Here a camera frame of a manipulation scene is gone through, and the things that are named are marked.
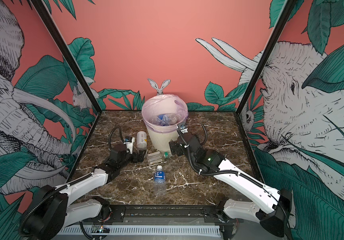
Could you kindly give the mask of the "white label tall bottle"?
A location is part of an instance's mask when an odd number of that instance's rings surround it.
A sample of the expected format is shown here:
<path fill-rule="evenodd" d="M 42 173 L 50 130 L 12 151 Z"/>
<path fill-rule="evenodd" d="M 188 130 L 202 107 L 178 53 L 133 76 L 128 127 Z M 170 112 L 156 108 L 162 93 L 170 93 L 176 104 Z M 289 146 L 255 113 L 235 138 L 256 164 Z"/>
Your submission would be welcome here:
<path fill-rule="evenodd" d="M 145 131 L 139 131 L 136 140 L 137 149 L 139 151 L 145 151 L 147 149 L 147 133 Z"/>

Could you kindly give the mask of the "clear bottle green cap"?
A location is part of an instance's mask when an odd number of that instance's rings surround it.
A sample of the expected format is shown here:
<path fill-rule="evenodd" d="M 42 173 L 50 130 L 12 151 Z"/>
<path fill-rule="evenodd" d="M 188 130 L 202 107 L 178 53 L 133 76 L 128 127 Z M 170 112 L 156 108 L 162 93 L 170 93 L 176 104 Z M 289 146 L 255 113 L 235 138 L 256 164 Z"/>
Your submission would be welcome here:
<path fill-rule="evenodd" d="M 170 152 L 160 152 L 160 151 L 146 154 L 146 158 L 149 165 L 162 163 L 166 161 L 167 159 L 169 159 L 171 156 L 172 154 Z"/>

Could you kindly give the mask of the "blue Pocari label bottle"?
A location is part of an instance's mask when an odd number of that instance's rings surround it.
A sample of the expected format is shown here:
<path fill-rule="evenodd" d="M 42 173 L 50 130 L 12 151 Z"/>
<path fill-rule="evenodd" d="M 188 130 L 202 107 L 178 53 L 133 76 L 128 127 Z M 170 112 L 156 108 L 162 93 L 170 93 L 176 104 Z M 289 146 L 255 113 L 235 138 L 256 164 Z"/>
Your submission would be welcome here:
<path fill-rule="evenodd" d="M 151 119 L 151 123 L 153 125 L 157 125 L 157 126 L 169 126 L 170 125 L 170 119 L 167 115 L 163 114 L 163 115 L 158 115 L 158 116 L 153 116 Z"/>

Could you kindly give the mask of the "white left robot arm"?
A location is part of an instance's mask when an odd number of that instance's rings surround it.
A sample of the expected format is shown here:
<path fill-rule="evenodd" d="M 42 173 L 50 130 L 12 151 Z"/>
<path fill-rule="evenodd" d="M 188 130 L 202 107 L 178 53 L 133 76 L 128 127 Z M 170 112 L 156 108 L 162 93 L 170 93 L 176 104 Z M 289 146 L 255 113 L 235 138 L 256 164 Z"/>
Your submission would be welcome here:
<path fill-rule="evenodd" d="M 94 197 L 78 204 L 75 201 L 110 183 L 127 164 L 142 163 L 146 153 L 146 150 L 131 151 L 126 144 L 117 144 L 106 160 L 95 166 L 93 172 L 63 185 L 40 188 L 21 219 L 19 235 L 50 240 L 61 229 L 76 222 L 93 218 L 101 223 L 110 220 L 112 209 L 110 202 L 104 198 Z"/>

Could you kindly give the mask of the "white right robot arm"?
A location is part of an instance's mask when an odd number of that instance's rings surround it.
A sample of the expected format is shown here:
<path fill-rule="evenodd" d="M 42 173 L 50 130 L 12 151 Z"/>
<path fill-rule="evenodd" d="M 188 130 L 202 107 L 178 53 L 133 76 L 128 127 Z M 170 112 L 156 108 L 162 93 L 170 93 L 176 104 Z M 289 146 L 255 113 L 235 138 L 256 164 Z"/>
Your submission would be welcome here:
<path fill-rule="evenodd" d="M 205 149 L 195 135 L 178 134 L 176 141 L 169 142 L 173 155 L 185 156 L 200 176 L 215 177 L 250 199 L 248 203 L 226 200 L 222 211 L 228 218 L 256 222 L 272 235 L 293 238 L 289 225 L 293 194 L 289 190 L 278 190 L 258 181 L 224 155 Z"/>

